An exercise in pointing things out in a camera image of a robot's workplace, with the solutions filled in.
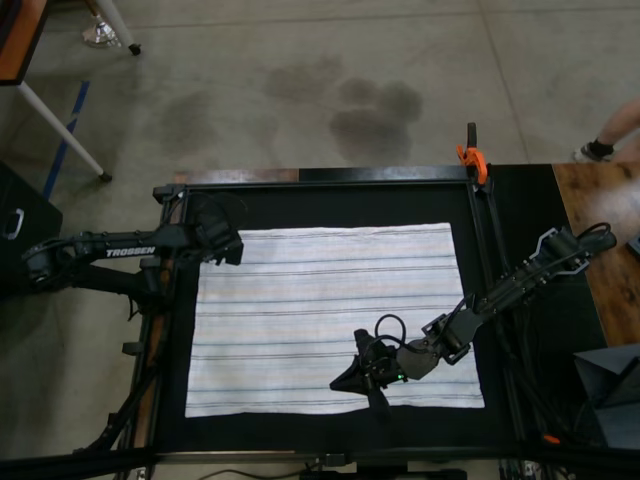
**black cable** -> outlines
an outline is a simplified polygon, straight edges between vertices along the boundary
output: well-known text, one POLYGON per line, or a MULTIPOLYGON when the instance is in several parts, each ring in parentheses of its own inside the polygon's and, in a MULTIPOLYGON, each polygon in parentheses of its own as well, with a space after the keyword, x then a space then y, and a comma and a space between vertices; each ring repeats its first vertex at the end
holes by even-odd
POLYGON ((587 228, 584 232, 582 232, 580 235, 578 235, 576 238, 578 240, 580 240, 581 238, 583 238, 585 235, 587 235, 588 233, 594 232, 595 230, 597 230, 600 227, 604 227, 604 232, 602 233, 602 235, 600 236, 600 240, 604 239, 604 237, 606 237, 609 233, 611 233, 611 224, 607 223, 607 222, 600 222, 600 223, 596 223, 594 225, 591 225, 589 228, 587 228))
POLYGON ((318 467, 320 464, 318 463, 314 463, 313 465, 308 466, 307 468, 303 469, 303 470, 298 470, 296 472, 291 472, 291 473, 287 473, 284 475, 275 475, 272 477, 269 476, 264 476, 264 475, 255 475, 253 473, 248 473, 248 472, 243 472, 241 470, 233 470, 233 469, 226 469, 226 470, 218 470, 217 472, 213 472, 213 473, 209 473, 207 475, 204 475, 200 478, 198 478, 198 480, 206 480, 207 478, 212 478, 215 477, 217 475, 222 475, 223 473, 233 473, 235 475, 241 475, 243 477, 248 477, 248 478, 253 478, 255 480, 282 480, 283 478, 289 478, 289 477, 295 477, 297 475, 302 475, 305 472, 308 472, 316 467, 318 467))
POLYGON ((447 330, 449 323, 451 323, 451 321, 455 318, 455 316, 458 315, 458 313, 460 313, 460 310, 462 310, 462 307, 464 307, 469 302, 469 300, 471 300, 474 296, 475 296, 474 293, 470 293, 458 302, 458 305, 455 306, 455 308, 451 311, 451 313, 445 319, 444 323, 442 324, 442 327, 440 327, 440 332, 438 332, 438 336, 431 342, 432 345, 435 345, 440 341, 445 331, 447 330))
POLYGON ((387 318, 393 318, 394 320, 397 320, 398 323, 400 324, 400 326, 402 327, 402 338, 401 341, 405 342, 407 340, 407 326, 405 325, 405 323, 402 321, 402 319, 400 317, 398 317, 397 315, 394 315, 392 313, 387 313, 386 315, 383 315, 382 317, 380 317, 378 319, 378 321, 376 322, 376 326, 373 329, 374 335, 376 337, 379 337, 380 335, 378 334, 378 328, 380 327, 380 324, 386 320, 387 318))

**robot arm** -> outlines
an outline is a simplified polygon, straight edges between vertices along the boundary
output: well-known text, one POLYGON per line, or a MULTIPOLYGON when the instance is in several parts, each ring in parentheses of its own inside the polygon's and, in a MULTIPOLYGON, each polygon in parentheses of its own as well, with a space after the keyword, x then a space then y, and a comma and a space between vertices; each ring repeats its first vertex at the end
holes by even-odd
POLYGON ((161 224, 152 232, 82 232, 63 240, 49 240, 29 249, 22 257, 32 292, 67 287, 120 293, 142 308, 164 295, 161 262, 215 260, 238 265, 243 244, 222 210, 196 215, 189 224, 161 224), (136 274, 91 265, 99 259, 150 257, 140 262, 136 274))
POLYGON ((501 278, 484 297, 465 298, 452 312, 424 326, 423 338, 407 344, 404 338, 378 335, 380 321, 389 316, 399 320, 394 315, 378 321, 375 337, 366 330, 356 330, 358 355, 351 367, 331 383, 331 389, 366 395, 374 410, 384 412, 389 405, 381 388, 397 381, 420 380, 436 368, 440 359, 454 365, 469 352, 480 325, 514 307, 554 277, 583 271, 591 256, 615 245, 616 237, 608 224, 596 224, 578 236, 567 228, 549 230, 520 268, 501 278), (384 345, 382 340, 392 340, 399 348, 384 345))

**concrete floor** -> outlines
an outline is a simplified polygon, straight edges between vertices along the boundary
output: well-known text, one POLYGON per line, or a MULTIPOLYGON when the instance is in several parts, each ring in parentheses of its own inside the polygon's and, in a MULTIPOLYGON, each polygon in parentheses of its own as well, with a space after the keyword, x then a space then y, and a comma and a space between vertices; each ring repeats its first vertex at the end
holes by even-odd
MULTIPOLYGON (((62 4, 27 75, 65 121, 91 82, 76 136, 114 176, 67 154, 63 233, 153 228, 151 190, 180 171, 455 164, 468 121, 492 163, 569 161, 638 91, 640 0, 116 3, 141 57, 84 46, 86 12, 62 4)), ((0 159, 38 190, 59 141, 0 89, 0 159)), ((127 309, 71 290, 0 305, 0 457, 93 440, 129 388, 127 309)), ((497 478, 486 465, 470 478, 497 478)))

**white striped cloth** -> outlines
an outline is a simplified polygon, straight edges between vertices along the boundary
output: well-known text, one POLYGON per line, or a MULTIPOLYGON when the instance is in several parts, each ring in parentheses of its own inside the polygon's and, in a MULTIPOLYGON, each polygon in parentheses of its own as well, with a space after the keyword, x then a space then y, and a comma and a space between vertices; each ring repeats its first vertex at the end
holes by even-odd
MULTIPOLYGON (((407 340, 462 298, 449 224, 241 232, 242 265, 202 264, 185 415, 330 414, 368 406, 329 383, 354 330, 400 316, 407 340)), ((380 333, 400 336, 393 320, 380 333)), ((394 383, 391 405, 482 408, 475 357, 394 383)))

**sneaker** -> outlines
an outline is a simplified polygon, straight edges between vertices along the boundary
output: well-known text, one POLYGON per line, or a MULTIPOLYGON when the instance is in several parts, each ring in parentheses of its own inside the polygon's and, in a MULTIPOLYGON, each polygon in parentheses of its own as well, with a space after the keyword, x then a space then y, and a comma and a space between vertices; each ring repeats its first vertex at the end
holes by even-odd
POLYGON ((610 162, 612 158, 613 154, 599 157, 591 151, 588 143, 585 143, 582 147, 573 152, 573 159, 576 162, 610 162))

